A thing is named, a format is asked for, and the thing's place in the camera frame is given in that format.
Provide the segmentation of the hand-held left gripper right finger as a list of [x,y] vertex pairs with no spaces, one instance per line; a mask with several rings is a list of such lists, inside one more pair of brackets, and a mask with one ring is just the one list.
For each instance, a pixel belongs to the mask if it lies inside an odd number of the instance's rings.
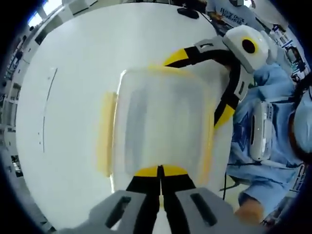
[[231,206],[207,188],[196,187],[187,171],[160,167],[164,209],[173,234],[242,234]]

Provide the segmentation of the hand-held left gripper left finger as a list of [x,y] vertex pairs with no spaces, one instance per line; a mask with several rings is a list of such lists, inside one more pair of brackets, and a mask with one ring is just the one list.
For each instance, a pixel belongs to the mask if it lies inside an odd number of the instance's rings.
[[89,215],[90,234],[151,234],[159,211],[161,167],[138,170],[126,190],[118,190]]

